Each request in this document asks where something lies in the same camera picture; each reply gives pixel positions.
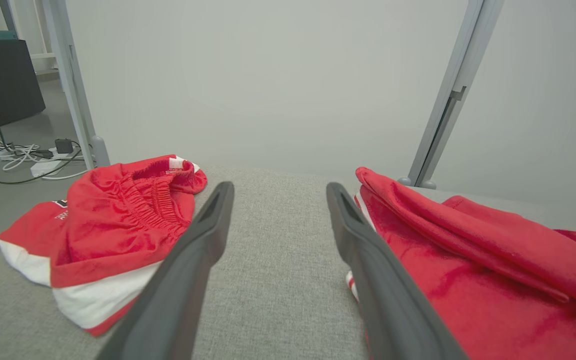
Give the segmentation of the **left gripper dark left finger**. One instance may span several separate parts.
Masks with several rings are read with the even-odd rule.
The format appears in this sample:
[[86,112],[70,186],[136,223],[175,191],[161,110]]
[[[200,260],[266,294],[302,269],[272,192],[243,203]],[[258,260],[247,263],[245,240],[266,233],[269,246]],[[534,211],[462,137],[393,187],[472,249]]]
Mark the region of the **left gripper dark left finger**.
[[212,267],[226,250],[234,184],[220,182],[97,355],[190,360]]

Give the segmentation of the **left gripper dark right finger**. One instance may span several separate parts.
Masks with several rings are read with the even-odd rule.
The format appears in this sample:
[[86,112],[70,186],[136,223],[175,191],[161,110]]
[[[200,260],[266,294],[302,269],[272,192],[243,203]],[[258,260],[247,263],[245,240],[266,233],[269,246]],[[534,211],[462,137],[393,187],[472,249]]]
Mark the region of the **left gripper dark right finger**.
[[353,273],[373,360],[466,360],[466,352],[342,184],[326,186],[336,248]]

